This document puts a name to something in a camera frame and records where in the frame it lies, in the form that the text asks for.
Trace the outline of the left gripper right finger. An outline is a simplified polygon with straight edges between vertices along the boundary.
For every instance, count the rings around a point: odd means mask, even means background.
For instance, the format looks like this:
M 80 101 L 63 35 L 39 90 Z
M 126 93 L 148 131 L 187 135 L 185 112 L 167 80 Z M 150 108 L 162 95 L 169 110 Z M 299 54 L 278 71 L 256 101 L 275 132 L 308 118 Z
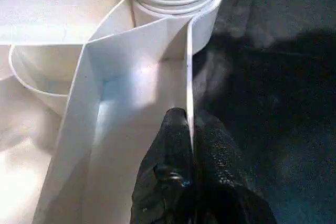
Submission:
M 194 154 L 198 223 L 276 223 L 238 145 L 223 123 L 206 111 L 194 118 Z

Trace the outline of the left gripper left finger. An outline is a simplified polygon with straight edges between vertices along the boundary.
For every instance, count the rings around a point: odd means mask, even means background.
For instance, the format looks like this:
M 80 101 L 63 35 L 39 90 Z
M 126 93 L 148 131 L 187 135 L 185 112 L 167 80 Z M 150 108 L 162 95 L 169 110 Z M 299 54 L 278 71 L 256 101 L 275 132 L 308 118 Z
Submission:
M 131 223 L 191 223 L 193 155 L 186 112 L 169 109 L 145 154 L 132 193 Z

